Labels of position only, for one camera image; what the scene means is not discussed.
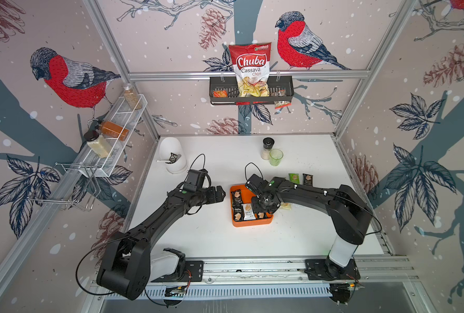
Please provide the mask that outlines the orange storage box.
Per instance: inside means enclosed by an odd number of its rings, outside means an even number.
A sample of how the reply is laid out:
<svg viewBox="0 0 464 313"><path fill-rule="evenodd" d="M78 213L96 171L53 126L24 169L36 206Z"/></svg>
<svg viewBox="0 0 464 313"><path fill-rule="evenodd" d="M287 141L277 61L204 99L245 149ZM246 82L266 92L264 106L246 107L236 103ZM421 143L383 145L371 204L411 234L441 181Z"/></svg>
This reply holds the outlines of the orange storage box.
<svg viewBox="0 0 464 313"><path fill-rule="evenodd" d="M230 188L232 223L236 228L270 224L273 214L255 213L252 199L256 195L244 185L233 185Z"/></svg>

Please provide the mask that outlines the green cookie packet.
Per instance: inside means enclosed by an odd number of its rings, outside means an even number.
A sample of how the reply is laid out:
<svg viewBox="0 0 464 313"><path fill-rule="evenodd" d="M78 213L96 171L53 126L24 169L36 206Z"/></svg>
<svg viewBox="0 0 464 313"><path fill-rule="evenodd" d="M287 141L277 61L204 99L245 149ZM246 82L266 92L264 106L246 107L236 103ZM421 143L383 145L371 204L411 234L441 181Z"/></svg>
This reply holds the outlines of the green cookie packet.
<svg viewBox="0 0 464 313"><path fill-rule="evenodd" d="M298 173L290 173L289 174L289 181L298 185L300 183L299 174Z"/></svg>

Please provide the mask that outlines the cream yellow cookie packet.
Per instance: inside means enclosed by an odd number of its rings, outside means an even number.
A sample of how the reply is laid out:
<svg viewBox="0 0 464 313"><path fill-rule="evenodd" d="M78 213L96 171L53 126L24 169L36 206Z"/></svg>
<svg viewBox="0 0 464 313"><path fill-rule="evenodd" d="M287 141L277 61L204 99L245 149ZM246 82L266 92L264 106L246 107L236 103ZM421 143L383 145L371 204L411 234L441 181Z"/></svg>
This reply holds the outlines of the cream yellow cookie packet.
<svg viewBox="0 0 464 313"><path fill-rule="evenodd" d="M291 207L290 203L281 203L280 208L285 209L285 210L292 210L292 207Z"/></svg>

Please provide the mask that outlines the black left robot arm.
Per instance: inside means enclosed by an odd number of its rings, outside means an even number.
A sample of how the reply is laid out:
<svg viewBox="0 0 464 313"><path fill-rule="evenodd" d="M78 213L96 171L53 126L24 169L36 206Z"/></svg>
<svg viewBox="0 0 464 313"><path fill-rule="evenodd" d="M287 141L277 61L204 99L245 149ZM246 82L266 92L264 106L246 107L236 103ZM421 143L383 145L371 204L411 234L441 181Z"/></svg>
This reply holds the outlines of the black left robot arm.
<svg viewBox="0 0 464 313"><path fill-rule="evenodd" d="M181 187L167 193L166 200L147 219L126 233L116 232L105 246L96 283L127 299L135 300L149 282L151 251L160 237L192 207L220 203L222 186L185 191Z"/></svg>

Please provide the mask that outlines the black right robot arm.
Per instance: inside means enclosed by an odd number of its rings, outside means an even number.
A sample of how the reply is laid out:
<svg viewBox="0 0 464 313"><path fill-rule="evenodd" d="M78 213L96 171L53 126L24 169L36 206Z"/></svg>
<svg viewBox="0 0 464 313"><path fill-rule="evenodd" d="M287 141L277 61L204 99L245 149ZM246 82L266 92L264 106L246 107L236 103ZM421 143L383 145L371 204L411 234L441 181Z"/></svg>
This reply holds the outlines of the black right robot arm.
<svg viewBox="0 0 464 313"><path fill-rule="evenodd" d="M282 203L292 203L330 216L336 238L324 267L332 278L348 268L357 247L364 243L374 217L371 209L348 185L322 189L281 177L267 181L254 174L246 181L245 187L254 194L251 202L256 214L273 214Z"/></svg>

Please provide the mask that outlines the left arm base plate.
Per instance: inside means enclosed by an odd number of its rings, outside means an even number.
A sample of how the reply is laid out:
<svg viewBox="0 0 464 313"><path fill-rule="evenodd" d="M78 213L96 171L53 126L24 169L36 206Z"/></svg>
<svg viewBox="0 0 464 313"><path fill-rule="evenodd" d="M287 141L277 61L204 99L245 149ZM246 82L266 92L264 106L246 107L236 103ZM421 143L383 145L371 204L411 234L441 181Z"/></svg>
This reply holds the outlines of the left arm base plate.
<svg viewBox="0 0 464 313"><path fill-rule="evenodd" d="M204 262L186 261L185 266L177 268L175 273L167 275L167 282L201 282L203 280Z"/></svg>

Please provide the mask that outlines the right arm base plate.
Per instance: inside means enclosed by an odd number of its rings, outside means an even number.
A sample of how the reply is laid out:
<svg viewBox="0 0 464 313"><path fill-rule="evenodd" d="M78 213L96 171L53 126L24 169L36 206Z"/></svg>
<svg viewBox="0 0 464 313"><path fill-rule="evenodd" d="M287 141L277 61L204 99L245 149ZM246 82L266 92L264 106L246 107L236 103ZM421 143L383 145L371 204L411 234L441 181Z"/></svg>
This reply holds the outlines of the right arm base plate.
<svg viewBox="0 0 464 313"><path fill-rule="evenodd" d="M340 267L329 258L306 259L304 272L309 280L360 280L361 275L355 260L350 259L345 267Z"/></svg>

